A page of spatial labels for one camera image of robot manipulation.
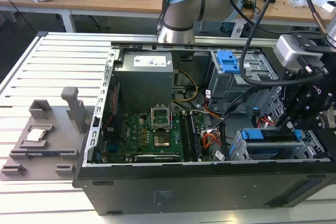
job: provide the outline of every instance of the blue latch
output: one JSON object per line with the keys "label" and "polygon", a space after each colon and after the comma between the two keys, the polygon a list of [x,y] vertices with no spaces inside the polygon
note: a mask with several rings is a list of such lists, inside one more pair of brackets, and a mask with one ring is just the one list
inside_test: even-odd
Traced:
{"label": "blue latch", "polygon": [[264,139],[264,135],[261,130],[258,129],[245,129],[244,132],[248,135],[250,140]]}
{"label": "blue latch", "polygon": [[248,139],[248,135],[245,131],[241,131],[241,136],[243,137],[244,140]]}
{"label": "blue latch", "polygon": [[303,135],[302,135],[300,130],[294,130],[293,133],[296,136],[296,138],[298,139],[298,141],[301,141],[303,139]]}
{"label": "blue latch", "polygon": [[223,73],[240,73],[238,59],[231,51],[218,50],[217,60],[222,66]]}

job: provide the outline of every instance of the yellow cable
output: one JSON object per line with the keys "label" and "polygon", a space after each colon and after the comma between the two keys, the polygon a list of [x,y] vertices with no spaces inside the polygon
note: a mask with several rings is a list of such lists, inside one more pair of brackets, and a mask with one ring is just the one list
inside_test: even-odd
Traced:
{"label": "yellow cable", "polygon": [[178,71],[181,72],[181,73],[184,73],[186,76],[188,76],[188,78],[194,83],[196,91],[195,91],[195,94],[192,97],[190,97],[190,98],[187,98],[187,99],[175,99],[175,100],[172,100],[172,102],[188,102],[190,100],[193,100],[197,96],[197,94],[198,94],[198,86],[197,86],[196,82],[186,72],[184,72],[182,70],[178,70]]}
{"label": "yellow cable", "polygon": [[217,119],[222,119],[220,116],[218,116],[218,115],[212,113],[210,110],[208,110],[208,109],[206,108],[206,106],[204,106],[204,109],[205,109],[210,115],[212,115],[213,117],[215,117],[215,118],[217,118]]}

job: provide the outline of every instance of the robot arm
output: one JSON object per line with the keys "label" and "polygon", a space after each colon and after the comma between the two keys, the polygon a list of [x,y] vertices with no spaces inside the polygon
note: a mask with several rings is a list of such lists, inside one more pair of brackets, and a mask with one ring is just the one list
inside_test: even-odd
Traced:
{"label": "robot arm", "polygon": [[[243,0],[234,0],[242,6]],[[158,36],[160,43],[195,43],[195,21],[221,22],[235,13],[229,0],[170,0]]]}

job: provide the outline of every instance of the wire bundle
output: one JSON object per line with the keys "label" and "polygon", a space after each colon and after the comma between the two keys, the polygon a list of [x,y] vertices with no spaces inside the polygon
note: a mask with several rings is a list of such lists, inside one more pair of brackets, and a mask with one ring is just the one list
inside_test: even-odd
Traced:
{"label": "wire bundle", "polygon": [[270,124],[273,126],[275,125],[269,115],[259,117],[259,119],[257,120],[257,127],[260,128],[262,124]]}
{"label": "wire bundle", "polygon": [[205,133],[202,141],[203,141],[203,148],[208,149],[211,145],[217,143],[219,146],[222,145],[222,142],[220,141],[220,133],[218,129],[213,129],[209,133]]}
{"label": "wire bundle", "polygon": [[118,85],[115,85],[115,88],[114,88],[114,94],[113,94],[113,108],[112,108],[112,113],[111,113],[111,116],[109,118],[109,120],[107,121],[105,127],[103,128],[103,130],[105,130],[107,128],[107,126],[109,125],[109,123],[111,122],[113,116],[114,116],[114,111],[117,107],[117,103],[116,103],[116,97],[117,97],[117,90],[118,90]]}
{"label": "wire bundle", "polygon": [[198,86],[197,86],[195,80],[193,78],[191,78],[191,76],[189,74],[187,74],[186,72],[184,72],[183,70],[179,70],[178,72],[184,74],[189,80],[191,80],[191,82],[195,86],[195,93],[190,98],[186,98],[186,99],[174,99],[174,100],[172,100],[172,102],[189,102],[189,101],[195,100],[195,98],[197,97],[197,94],[198,94]]}

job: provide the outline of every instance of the sticker label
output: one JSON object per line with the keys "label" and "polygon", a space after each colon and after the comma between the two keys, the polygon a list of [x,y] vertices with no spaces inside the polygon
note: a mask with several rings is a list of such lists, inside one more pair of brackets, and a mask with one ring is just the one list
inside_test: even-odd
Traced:
{"label": "sticker label", "polygon": [[209,90],[209,89],[205,90],[205,96],[206,96],[208,99],[211,99],[211,90]]}
{"label": "sticker label", "polygon": [[42,153],[28,153],[28,156],[42,156]]}
{"label": "sticker label", "polygon": [[222,153],[220,153],[219,151],[217,151],[215,153],[215,156],[220,160],[223,161],[224,160],[224,155]]}
{"label": "sticker label", "polygon": [[166,56],[144,56],[134,57],[135,67],[166,67]]}

